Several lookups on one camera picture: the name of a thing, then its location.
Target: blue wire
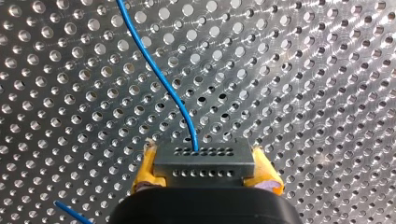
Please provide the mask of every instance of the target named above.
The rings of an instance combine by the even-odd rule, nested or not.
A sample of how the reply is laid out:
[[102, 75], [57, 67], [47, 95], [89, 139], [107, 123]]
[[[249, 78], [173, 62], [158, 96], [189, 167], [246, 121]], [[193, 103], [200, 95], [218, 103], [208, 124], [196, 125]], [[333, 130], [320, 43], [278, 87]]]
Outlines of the blue wire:
[[77, 221], [83, 223], [83, 224], [92, 224], [87, 218], [83, 217], [79, 213], [73, 211], [71, 208], [67, 207], [66, 204], [61, 203], [59, 201], [55, 201], [55, 205], [64, 210], [67, 214], [75, 218]]
[[140, 39], [139, 33], [136, 31], [134, 28], [134, 24], [132, 23], [131, 18], [129, 17], [128, 11], [125, 8], [125, 5], [123, 3], [123, 0], [117, 0], [117, 4], [119, 5], [121, 15], [125, 21], [126, 26], [128, 27], [129, 31], [132, 34], [132, 37], [134, 38], [134, 42], [136, 43], [137, 47], [140, 49], [142, 52], [143, 56], [145, 57], [146, 61], [148, 62], [149, 66], [151, 67], [152, 71], [155, 73], [155, 75], [158, 77], [158, 79], [161, 81], [161, 83], [165, 86], [166, 90], [169, 92], [171, 97], [174, 99], [175, 103], [177, 104], [178, 108], [180, 109], [181, 115], [183, 115], [184, 120], [187, 122], [187, 126], [189, 127], [189, 132], [191, 136], [191, 141], [192, 141], [192, 148], [195, 151], [198, 151], [198, 137], [197, 133], [194, 128], [194, 124], [192, 123], [191, 117], [189, 115], [189, 112], [187, 111], [186, 107], [181, 103], [180, 98], [177, 95], [177, 92], [172, 88], [172, 86], [169, 84], [169, 82], [166, 80], [165, 76], [161, 72], [160, 68], [157, 66], [157, 64], [152, 60], [149, 52], [146, 50], [146, 48], [143, 46], [143, 43]]

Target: cable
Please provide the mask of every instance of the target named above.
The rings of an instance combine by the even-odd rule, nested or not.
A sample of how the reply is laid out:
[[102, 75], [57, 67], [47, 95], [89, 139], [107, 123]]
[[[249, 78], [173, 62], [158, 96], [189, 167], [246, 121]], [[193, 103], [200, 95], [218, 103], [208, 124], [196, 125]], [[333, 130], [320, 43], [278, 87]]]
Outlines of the cable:
[[55, 205], [64, 210], [67, 214], [75, 218], [77, 221], [83, 224], [92, 224], [87, 218], [80, 215], [78, 212], [73, 211], [71, 208], [67, 207], [66, 204], [61, 203], [59, 201], [55, 201]]
[[139, 36], [139, 33], [134, 28], [134, 24], [132, 23], [132, 20], [129, 17], [128, 11], [125, 8], [123, 0], [117, 0], [117, 4], [119, 5], [121, 16], [123, 17], [126, 26], [128, 27], [129, 31], [131, 32], [131, 35], [132, 35], [132, 38], [134, 39], [134, 42], [136, 43], [137, 47], [142, 52], [143, 57], [145, 57], [145, 59], [148, 62], [149, 66], [151, 67], [152, 71], [155, 73], [155, 75], [158, 77], [158, 79], [161, 81], [161, 83], [165, 86], [166, 90], [169, 92], [169, 94], [174, 99], [175, 103], [177, 104], [178, 108], [180, 109], [181, 115], [183, 115], [184, 120], [186, 120], [187, 126], [189, 128], [191, 141], [192, 141], [192, 148], [195, 151], [198, 151], [198, 149], [199, 149], [199, 147], [198, 147], [198, 137], [197, 137], [197, 133], [196, 133], [195, 128], [194, 128], [194, 124], [192, 123], [191, 117], [189, 115], [189, 112], [187, 111], [187, 109], [183, 105], [183, 103], [181, 102], [180, 98], [177, 95], [177, 92], [175, 92], [175, 90], [172, 88], [172, 86], [166, 80], [165, 76], [161, 72], [161, 69], [152, 60], [149, 52], [143, 46], [143, 43], [142, 43], [142, 41], [140, 39], [140, 36]]

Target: gray metal block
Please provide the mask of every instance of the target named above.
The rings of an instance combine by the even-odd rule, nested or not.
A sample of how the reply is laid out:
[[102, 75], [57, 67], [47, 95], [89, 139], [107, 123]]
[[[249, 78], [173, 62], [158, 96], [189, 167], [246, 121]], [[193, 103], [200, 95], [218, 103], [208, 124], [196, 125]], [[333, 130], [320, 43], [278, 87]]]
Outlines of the gray metal block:
[[201, 144], [160, 144], [154, 161], [154, 175], [166, 178], [169, 187], [242, 186], [243, 178], [254, 175], [254, 160], [248, 141]]

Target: yellow plastic part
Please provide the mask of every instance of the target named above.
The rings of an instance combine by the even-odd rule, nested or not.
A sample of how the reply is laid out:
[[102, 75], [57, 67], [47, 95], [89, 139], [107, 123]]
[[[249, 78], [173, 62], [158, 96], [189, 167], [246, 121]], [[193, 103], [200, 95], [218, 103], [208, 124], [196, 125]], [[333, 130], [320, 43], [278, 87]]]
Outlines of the yellow plastic part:
[[158, 185], [166, 187], [166, 180], [163, 177], [155, 177], [153, 175], [153, 163], [155, 154], [157, 153], [157, 146], [150, 140], [148, 140], [148, 147], [145, 150], [145, 156], [140, 166], [137, 177], [132, 184], [132, 192], [135, 193], [135, 187], [137, 183], [149, 182], [152, 185]]
[[262, 148], [254, 147], [252, 154], [255, 163], [254, 176], [252, 178], [245, 179], [244, 185], [246, 187], [254, 187], [263, 181], [272, 180], [280, 184], [279, 188], [273, 188], [273, 193], [281, 195], [283, 193], [284, 183], [280, 176], [276, 173], [276, 170], [274, 169], [271, 162], [262, 152]]

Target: perforated metal sheet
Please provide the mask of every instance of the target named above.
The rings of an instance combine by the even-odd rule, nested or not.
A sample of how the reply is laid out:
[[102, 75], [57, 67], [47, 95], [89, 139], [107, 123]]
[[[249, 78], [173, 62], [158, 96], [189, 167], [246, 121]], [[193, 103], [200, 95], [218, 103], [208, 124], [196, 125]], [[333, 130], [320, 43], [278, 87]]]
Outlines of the perforated metal sheet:
[[[393, 0], [129, 1], [204, 142], [260, 144], [305, 223], [396, 223]], [[114, 1], [0, 0], [0, 222], [105, 223], [188, 137]]]

